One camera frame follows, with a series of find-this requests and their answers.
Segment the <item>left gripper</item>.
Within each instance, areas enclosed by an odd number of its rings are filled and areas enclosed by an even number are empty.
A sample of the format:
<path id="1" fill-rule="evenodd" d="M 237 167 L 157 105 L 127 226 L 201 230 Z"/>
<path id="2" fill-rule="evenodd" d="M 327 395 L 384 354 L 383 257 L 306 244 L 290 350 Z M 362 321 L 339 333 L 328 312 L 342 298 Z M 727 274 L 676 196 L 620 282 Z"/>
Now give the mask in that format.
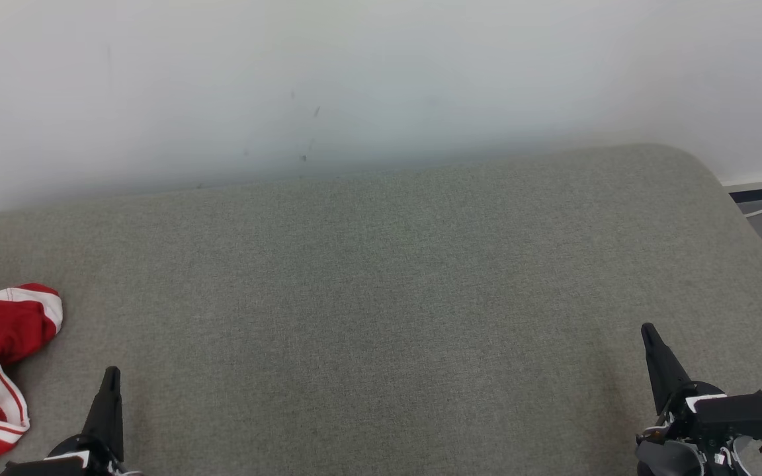
<path id="1" fill-rule="evenodd" d="M 125 467 L 121 371 L 105 370 L 83 427 L 50 452 L 54 476 L 144 476 Z"/>

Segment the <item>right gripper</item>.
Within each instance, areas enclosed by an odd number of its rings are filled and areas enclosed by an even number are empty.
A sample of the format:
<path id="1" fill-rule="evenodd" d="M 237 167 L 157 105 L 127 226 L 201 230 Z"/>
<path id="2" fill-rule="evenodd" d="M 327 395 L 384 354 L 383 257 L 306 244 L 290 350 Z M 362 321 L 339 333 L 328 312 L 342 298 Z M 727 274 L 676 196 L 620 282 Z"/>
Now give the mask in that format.
<path id="1" fill-rule="evenodd" d="M 696 414 L 691 403 L 698 397 L 722 397 L 724 392 L 691 381 L 653 323 L 644 323 L 641 335 L 658 418 L 636 434 L 637 474 L 704 476 L 706 457 L 699 451 L 698 437 L 693 436 Z"/>

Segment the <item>grey fabric sofa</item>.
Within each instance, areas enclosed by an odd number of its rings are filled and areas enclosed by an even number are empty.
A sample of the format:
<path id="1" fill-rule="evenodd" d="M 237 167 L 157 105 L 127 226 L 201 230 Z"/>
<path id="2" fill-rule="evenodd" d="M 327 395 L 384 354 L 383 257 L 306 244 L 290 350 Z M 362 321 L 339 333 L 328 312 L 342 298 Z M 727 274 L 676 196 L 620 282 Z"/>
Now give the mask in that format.
<path id="1" fill-rule="evenodd" d="M 762 390 L 762 240 L 664 145 L 202 188 L 0 214 L 0 290 L 63 301 L 11 375 L 75 434 L 120 368 L 148 476 L 633 475 L 640 328 Z"/>

